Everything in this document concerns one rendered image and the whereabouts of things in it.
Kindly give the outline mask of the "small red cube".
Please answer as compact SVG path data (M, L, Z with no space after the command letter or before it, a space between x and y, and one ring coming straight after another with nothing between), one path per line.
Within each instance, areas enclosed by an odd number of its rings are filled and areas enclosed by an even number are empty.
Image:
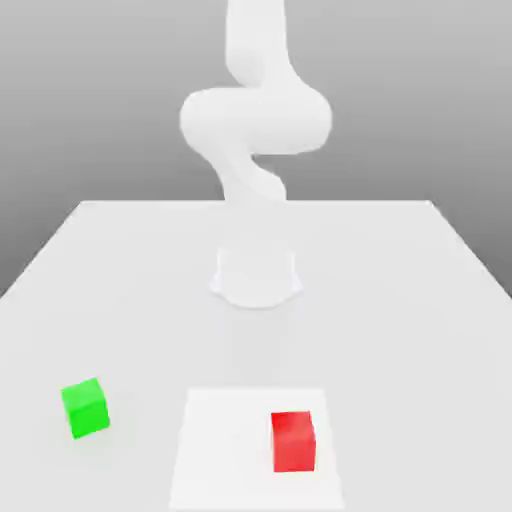
M311 472L316 463L316 433L310 411L271 413L273 469Z

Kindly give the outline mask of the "small green cube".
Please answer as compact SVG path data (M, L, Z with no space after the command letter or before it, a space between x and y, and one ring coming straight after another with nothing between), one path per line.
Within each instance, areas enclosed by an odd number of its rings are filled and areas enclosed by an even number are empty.
M97 378L63 388L61 398L74 439L110 426L106 396Z

